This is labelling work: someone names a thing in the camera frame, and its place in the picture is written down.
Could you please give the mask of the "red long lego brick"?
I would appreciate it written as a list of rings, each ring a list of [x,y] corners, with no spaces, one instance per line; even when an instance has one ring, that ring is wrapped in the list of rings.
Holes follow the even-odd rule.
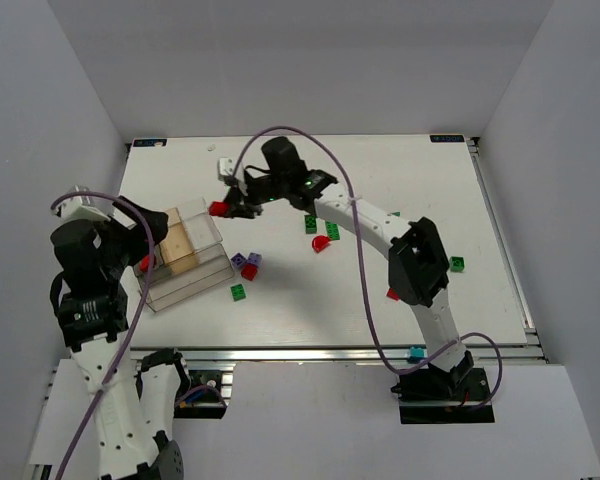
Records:
[[[208,213],[214,217],[226,217],[231,209],[231,206],[226,202],[214,201],[209,205]]]

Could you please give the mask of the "small red lego brick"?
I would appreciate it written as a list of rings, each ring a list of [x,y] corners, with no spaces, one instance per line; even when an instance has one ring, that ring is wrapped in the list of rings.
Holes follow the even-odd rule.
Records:
[[[258,271],[259,269],[256,265],[247,263],[241,270],[241,276],[248,281],[253,281]]]

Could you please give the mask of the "red round lego piece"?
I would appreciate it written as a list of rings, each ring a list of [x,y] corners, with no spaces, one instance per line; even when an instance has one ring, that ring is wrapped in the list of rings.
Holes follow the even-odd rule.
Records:
[[[325,235],[316,235],[311,242],[312,249],[315,253],[320,253],[325,250],[331,243],[331,239]]]

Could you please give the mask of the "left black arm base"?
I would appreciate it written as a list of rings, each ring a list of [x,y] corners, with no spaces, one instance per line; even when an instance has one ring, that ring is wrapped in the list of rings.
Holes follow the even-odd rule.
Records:
[[[175,419],[219,420],[226,413],[233,386],[233,365],[193,365],[190,386],[178,392]]]

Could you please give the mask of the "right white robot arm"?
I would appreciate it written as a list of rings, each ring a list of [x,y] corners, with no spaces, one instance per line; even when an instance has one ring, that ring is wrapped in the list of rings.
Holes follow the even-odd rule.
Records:
[[[257,177],[235,160],[218,161],[218,177],[228,188],[224,217],[253,219],[264,204],[284,199],[373,247],[388,262],[389,287],[410,306],[421,330],[429,353],[423,375],[456,389],[473,360],[450,309],[449,261],[434,222],[426,217],[407,221],[354,196],[335,176],[308,168],[284,136],[266,141],[261,152],[268,167]]]

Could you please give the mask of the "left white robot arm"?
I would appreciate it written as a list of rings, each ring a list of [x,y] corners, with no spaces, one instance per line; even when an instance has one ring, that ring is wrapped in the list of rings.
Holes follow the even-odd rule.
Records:
[[[100,193],[74,189],[53,201],[61,224],[50,240],[61,266],[49,298],[65,346],[84,379],[89,406],[55,476],[62,478],[88,424],[94,424],[101,479],[181,479],[182,454],[171,428],[178,391],[188,382],[175,349],[136,367],[130,341],[140,317],[127,315],[124,271],[155,259],[169,217],[119,196],[107,199],[134,220],[125,226],[93,203]]]

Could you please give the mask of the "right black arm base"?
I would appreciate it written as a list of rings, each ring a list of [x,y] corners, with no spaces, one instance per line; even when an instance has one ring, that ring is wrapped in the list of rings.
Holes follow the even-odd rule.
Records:
[[[493,424],[491,389],[483,368],[473,368],[455,389],[427,369],[400,376],[391,388],[403,425]]]

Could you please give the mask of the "purple lego brick left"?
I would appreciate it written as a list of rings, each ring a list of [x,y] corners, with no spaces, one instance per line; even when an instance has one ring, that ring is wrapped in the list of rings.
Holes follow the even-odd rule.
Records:
[[[247,258],[241,253],[236,253],[230,259],[233,267],[238,271],[242,270],[244,266],[247,264]]]

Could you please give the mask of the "purple lego brick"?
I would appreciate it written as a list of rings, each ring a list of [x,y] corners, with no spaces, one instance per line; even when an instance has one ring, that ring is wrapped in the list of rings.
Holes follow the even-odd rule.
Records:
[[[242,270],[244,266],[247,264],[247,258],[241,253],[236,253],[230,259],[233,267],[238,271]]]
[[[261,265],[262,255],[256,252],[251,252],[247,258],[247,262],[251,265],[259,267]]]

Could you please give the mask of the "clear plastic container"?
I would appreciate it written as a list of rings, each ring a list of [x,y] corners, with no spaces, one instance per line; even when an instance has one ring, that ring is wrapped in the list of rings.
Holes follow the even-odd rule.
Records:
[[[148,288],[147,306],[164,310],[234,277],[222,236],[201,197],[166,211],[168,232],[134,266],[141,289]]]

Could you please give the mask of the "purple lego brick right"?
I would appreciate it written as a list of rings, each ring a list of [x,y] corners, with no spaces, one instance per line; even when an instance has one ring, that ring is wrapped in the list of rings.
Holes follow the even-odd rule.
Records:
[[[256,252],[251,252],[247,258],[247,262],[251,265],[259,267],[261,265],[262,255]]]

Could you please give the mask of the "green long lego brick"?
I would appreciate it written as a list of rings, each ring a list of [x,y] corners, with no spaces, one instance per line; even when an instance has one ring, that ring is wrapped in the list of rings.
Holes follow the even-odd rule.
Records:
[[[325,222],[325,230],[327,237],[331,241],[337,241],[340,239],[339,227],[336,223],[326,221]]]

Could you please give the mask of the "left blue corner label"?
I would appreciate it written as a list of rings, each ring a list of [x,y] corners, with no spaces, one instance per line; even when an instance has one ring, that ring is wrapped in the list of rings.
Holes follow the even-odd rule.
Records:
[[[132,143],[133,148],[155,148],[164,147],[167,144],[167,140],[164,138],[148,138],[148,139],[135,139]]]

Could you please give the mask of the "blue corner label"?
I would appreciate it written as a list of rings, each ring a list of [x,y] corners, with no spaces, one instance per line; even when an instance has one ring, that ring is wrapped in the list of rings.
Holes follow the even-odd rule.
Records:
[[[155,148],[164,147],[167,144],[167,140],[164,138],[148,138],[148,139],[135,139],[132,143],[133,148]]]
[[[432,143],[464,143],[465,138],[459,134],[431,134],[429,139]]]

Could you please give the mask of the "right blue corner label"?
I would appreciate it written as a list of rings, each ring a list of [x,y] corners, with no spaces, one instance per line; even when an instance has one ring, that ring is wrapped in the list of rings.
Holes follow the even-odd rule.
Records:
[[[432,143],[464,143],[465,138],[459,134],[431,134],[429,139]]]

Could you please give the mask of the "aluminium front rail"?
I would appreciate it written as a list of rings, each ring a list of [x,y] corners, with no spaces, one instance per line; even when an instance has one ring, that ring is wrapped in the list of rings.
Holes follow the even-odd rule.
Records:
[[[525,329],[526,343],[503,345],[499,351],[503,361],[513,364],[546,363],[548,360],[541,346],[535,329]],[[467,343],[467,348],[478,363],[496,361],[496,353],[492,347],[484,343]],[[421,346],[383,347],[383,352],[390,362],[406,362],[411,350],[424,349]],[[151,350],[132,349],[131,358],[140,360],[145,355],[154,353]],[[376,362],[380,357],[375,348],[283,348],[283,349],[181,349],[187,361],[200,362],[259,362],[259,361],[354,361]]]

